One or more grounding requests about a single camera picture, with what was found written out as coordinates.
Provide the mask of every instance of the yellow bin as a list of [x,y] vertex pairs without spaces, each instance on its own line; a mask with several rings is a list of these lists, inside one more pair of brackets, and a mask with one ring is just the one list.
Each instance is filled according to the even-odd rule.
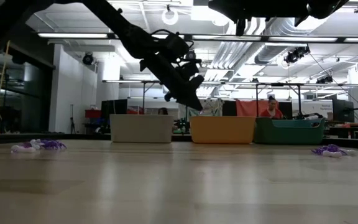
[[191,138],[201,144],[250,144],[255,117],[194,116],[190,118]]

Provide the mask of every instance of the table surface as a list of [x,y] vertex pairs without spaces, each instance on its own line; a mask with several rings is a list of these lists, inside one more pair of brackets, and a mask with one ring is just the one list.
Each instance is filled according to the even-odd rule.
[[63,142],[35,154],[0,145],[0,223],[358,224],[358,151]]

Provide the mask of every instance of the glass wall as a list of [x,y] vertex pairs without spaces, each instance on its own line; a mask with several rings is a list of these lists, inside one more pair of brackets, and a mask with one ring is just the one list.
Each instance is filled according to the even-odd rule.
[[0,133],[48,131],[51,84],[51,70],[0,54]]

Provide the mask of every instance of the black robotic arm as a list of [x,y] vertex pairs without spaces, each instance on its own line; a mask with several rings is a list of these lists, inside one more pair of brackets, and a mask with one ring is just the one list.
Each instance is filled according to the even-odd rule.
[[121,10],[116,10],[106,0],[6,0],[0,7],[0,49],[9,38],[9,31],[17,23],[26,22],[35,12],[44,10],[52,4],[83,3],[117,35],[130,55],[140,62],[141,68],[148,68],[170,92],[165,99],[177,99],[178,103],[196,110],[202,110],[196,89],[204,78],[197,76],[196,63],[190,60],[180,66],[178,61],[189,51],[187,43],[169,31],[166,39],[152,37],[146,31],[127,21]]

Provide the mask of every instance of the tripod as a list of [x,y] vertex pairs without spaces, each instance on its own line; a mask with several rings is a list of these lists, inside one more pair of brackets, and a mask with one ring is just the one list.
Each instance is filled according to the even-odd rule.
[[75,134],[75,124],[74,124],[74,118],[73,118],[73,113],[74,113],[74,105],[70,105],[70,113],[71,113],[71,117],[70,117],[70,125],[71,125],[71,133]]

